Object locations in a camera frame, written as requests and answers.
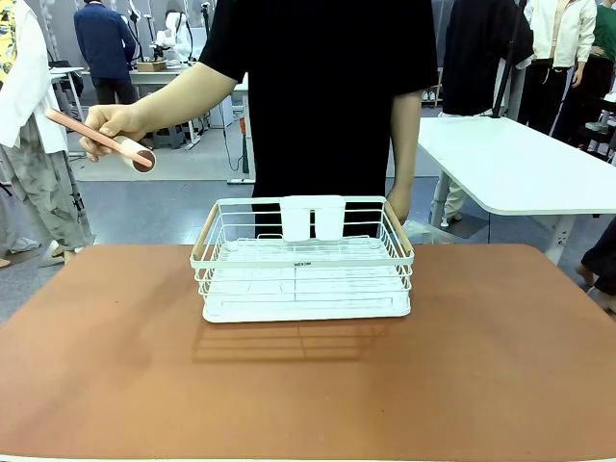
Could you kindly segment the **person's left hand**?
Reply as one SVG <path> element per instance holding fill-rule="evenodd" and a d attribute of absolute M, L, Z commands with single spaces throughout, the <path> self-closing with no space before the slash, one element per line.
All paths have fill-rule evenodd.
<path fill-rule="evenodd" d="M 404 224 L 411 208 L 411 189 L 406 186 L 394 185 L 387 199 L 399 223 Z"/>

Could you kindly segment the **person's right hand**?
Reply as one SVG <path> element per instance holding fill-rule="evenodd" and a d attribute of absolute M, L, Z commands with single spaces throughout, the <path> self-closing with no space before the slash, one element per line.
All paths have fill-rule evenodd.
<path fill-rule="evenodd" d="M 139 141 L 147 132 L 147 120 L 137 103 L 90 107 L 85 125 L 109 138 L 124 136 Z"/>

